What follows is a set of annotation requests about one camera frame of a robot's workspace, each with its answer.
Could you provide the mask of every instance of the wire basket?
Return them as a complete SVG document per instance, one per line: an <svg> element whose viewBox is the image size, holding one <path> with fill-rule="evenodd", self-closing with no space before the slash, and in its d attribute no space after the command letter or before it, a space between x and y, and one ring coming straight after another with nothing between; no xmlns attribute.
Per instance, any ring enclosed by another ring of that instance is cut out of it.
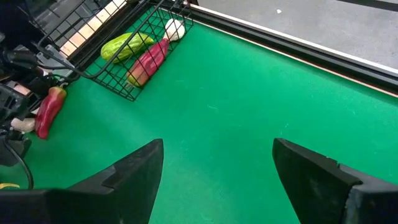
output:
<svg viewBox="0 0 398 224"><path fill-rule="evenodd" d="M81 1L53 27L47 27L47 35L39 42L38 49L45 57L54 59L63 67L72 70L71 77L75 77L74 80L78 77L89 78L134 101L147 81L152 78L142 59L139 59L152 46L148 44L147 38L159 43L164 38L165 26L170 19L180 21L178 26L183 26L186 35L193 25L190 5L187 2L171 0L112 0L87 16L86 12L82 13L82 8L90 7L86 1ZM176 27L173 35L178 35L179 29L180 27ZM125 33L131 35L127 35L128 38L114 51L112 57L103 59L100 56L102 46ZM132 46L129 43L133 38L140 39L142 44L139 47ZM50 51L51 46L43 46L42 43L46 39L54 41L57 45L55 47L70 63L54 56ZM163 54L166 60L166 55L173 52L179 42L180 40L170 42L167 52L161 50L157 54ZM120 53L126 49L130 55L128 58L121 58ZM156 63L157 56L150 55L153 60L151 63L155 64L156 70L162 64ZM144 69L139 75L137 70L134 70L139 69L138 67Z"/></svg>

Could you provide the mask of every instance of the green felt surface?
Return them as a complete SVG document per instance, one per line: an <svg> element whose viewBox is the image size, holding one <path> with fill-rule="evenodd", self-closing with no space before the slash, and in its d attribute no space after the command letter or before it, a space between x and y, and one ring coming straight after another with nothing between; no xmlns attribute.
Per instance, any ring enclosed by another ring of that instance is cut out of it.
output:
<svg viewBox="0 0 398 224"><path fill-rule="evenodd" d="M272 161L289 139L398 184L395 98L195 24L135 102L81 79L26 157L68 187L162 138L151 223L298 223ZM25 186L22 169L0 178Z"/></svg>

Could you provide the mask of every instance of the black wire basket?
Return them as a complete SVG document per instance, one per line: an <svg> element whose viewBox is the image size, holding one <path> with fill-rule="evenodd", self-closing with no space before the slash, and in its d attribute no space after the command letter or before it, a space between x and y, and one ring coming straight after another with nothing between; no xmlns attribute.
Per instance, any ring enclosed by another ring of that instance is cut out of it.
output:
<svg viewBox="0 0 398 224"><path fill-rule="evenodd" d="M185 1L112 0L87 15L82 8L90 7L87 0L82 0L59 18L60 22L47 27L47 35L39 42L38 49L44 57L73 71L70 80L89 78L131 101L138 97L166 56L176 49L180 35L186 35L193 25L190 4ZM43 45L48 39L69 63L56 57L51 46ZM113 43L101 51L111 40Z"/></svg>

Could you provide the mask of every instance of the toy vegetable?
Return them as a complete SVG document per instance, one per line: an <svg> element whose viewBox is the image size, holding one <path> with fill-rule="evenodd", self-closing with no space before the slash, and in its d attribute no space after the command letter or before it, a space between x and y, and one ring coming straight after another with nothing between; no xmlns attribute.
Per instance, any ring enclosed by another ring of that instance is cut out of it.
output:
<svg viewBox="0 0 398 224"><path fill-rule="evenodd" d="M183 24L176 19L167 21L165 28L163 39L143 53L127 72L128 83L137 87L144 86L166 58L170 41L181 39L185 34Z"/></svg>
<svg viewBox="0 0 398 224"><path fill-rule="evenodd" d="M46 139L49 135L51 124L61 110L66 96L67 92L61 86L55 86L49 89L49 94L40 105L35 119L35 130L39 138Z"/></svg>
<svg viewBox="0 0 398 224"><path fill-rule="evenodd" d="M119 37L109 41L101 48L101 57L105 60L111 59L111 57L119 50L119 48L125 43L132 33L120 35ZM144 44L153 44L154 40L146 34L137 33L129 41L122 51L120 51L117 58L113 60L113 63L118 63L121 60L128 58L133 53L136 53L142 49Z"/></svg>

